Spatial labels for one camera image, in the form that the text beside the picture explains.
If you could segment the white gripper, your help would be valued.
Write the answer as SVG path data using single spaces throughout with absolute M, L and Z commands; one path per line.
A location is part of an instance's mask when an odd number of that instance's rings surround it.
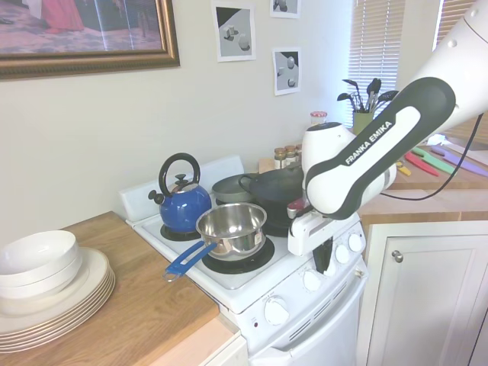
M 313 252 L 316 270 L 323 274 L 329 267 L 333 238 L 329 226 L 333 220 L 319 213 L 305 213 L 296 217 L 288 232 L 288 251 L 296 256 L 304 256 Z

